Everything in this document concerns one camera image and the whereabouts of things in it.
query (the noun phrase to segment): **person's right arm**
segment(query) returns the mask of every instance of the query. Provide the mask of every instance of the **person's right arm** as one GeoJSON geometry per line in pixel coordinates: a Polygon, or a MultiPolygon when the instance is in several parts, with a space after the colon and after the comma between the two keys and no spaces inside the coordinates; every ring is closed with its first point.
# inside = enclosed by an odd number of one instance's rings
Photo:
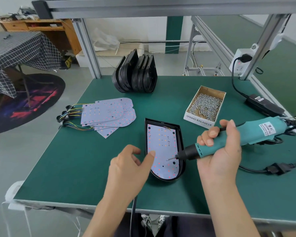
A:
{"type": "MultiPolygon", "coordinates": [[[[226,146],[197,160],[216,237],[260,237],[236,186],[241,161],[240,133],[233,120],[221,120],[220,124],[227,127],[226,146]]],[[[218,132],[218,127],[204,131],[197,143],[212,146],[218,132]]]]}

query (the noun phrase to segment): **clear plastic bag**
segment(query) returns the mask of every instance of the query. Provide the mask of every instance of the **clear plastic bag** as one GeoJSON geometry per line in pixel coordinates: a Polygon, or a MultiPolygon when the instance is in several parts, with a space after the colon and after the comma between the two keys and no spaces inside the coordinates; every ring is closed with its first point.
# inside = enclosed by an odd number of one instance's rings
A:
{"type": "Polygon", "coordinates": [[[95,51],[116,50],[120,45],[117,37],[107,35],[97,27],[94,29],[91,38],[94,41],[95,51]]]}

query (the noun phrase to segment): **hand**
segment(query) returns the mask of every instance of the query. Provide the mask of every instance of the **hand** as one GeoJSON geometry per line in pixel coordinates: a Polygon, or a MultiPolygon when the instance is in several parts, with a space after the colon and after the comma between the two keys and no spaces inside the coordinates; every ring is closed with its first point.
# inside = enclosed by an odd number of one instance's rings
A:
{"type": "MultiPolygon", "coordinates": [[[[241,161],[240,133],[233,120],[220,120],[220,125],[226,127],[226,146],[197,160],[197,168],[202,184],[235,184],[237,170],[241,161]]],[[[212,146],[213,138],[217,137],[219,127],[211,127],[197,138],[200,145],[212,146]]]]}
{"type": "Polygon", "coordinates": [[[111,160],[109,176],[103,198],[122,201],[126,207],[144,186],[153,164],[156,152],[150,151],[142,163],[134,156],[140,149],[127,145],[111,160]]]}

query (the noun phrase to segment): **black power adapter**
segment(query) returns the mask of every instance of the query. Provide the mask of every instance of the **black power adapter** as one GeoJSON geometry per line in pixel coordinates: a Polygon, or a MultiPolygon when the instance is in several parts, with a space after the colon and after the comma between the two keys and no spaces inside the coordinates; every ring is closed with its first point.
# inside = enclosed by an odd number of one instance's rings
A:
{"type": "Polygon", "coordinates": [[[269,100],[261,96],[258,96],[256,94],[252,94],[248,96],[245,93],[242,93],[241,91],[237,90],[237,88],[234,86],[234,65],[237,60],[240,60],[242,63],[246,63],[252,60],[252,56],[248,54],[244,54],[241,57],[238,57],[237,59],[235,59],[232,65],[232,72],[231,72],[232,86],[240,95],[246,98],[245,103],[251,108],[255,109],[256,111],[266,116],[275,117],[275,116],[282,115],[284,113],[284,110],[281,107],[270,102],[269,100]]]}

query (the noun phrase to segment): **green stripe on wall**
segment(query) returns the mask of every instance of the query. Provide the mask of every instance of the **green stripe on wall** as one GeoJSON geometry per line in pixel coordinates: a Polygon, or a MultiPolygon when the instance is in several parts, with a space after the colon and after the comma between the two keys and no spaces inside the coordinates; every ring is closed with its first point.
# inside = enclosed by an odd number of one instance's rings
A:
{"type": "MultiPolygon", "coordinates": [[[[166,40],[180,40],[182,31],[183,16],[174,16],[167,18],[166,40]]],[[[166,43],[167,54],[179,53],[179,42],[166,43]]]]}

